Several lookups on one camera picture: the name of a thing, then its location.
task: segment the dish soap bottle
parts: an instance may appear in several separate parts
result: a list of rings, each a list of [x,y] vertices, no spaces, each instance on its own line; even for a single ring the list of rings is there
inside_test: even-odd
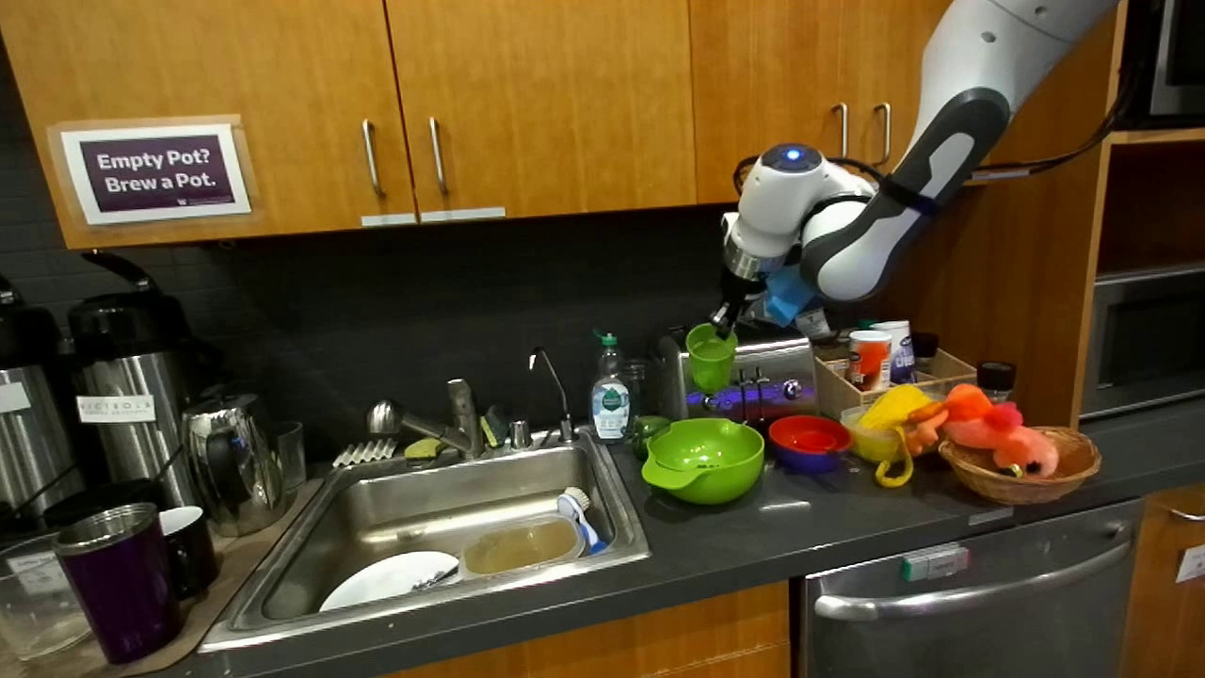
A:
[[[597,441],[622,441],[632,419],[632,392],[618,372],[618,338],[601,335],[597,375],[589,382],[589,424]]]

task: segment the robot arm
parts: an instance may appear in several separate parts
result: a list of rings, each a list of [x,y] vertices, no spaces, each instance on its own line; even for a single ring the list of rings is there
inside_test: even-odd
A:
[[[1114,0],[953,0],[922,55],[916,134],[891,178],[862,178],[810,146],[770,146],[725,214],[725,271],[763,282],[799,244],[803,282],[862,299],[906,235],[972,178],[1024,97]]]

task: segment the stainless steel sink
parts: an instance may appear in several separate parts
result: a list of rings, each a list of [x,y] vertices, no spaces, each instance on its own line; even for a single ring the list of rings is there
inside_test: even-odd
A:
[[[578,533],[557,510],[569,487],[588,493],[588,523],[604,539],[604,549],[578,552]],[[458,556],[458,573],[411,595],[320,612],[320,602],[350,573],[411,549],[444,549]],[[198,652],[254,649],[640,556],[647,556],[645,528],[611,453],[589,435],[456,466],[331,475]]]

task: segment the sponge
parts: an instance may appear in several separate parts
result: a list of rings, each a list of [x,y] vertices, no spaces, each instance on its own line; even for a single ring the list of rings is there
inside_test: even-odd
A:
[[[402,460],[435,460],[441,441],[435,435],[419,435],[402,449]]]

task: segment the coffee maker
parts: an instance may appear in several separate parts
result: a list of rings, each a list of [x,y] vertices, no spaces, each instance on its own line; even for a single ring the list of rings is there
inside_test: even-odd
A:
[[[210,389],[217,352],[191,338],[180,299],[143,268],[112,251],[87,251],[87,258],[130,291],[87,296],[67,312],[77,420],[99,424],[112,483],[153,479],[165,503],[194,503],[180,407]]]
[[[60,419],[60,332],[0,278],[0,503],[6,518],[41,515],[81,489]]]

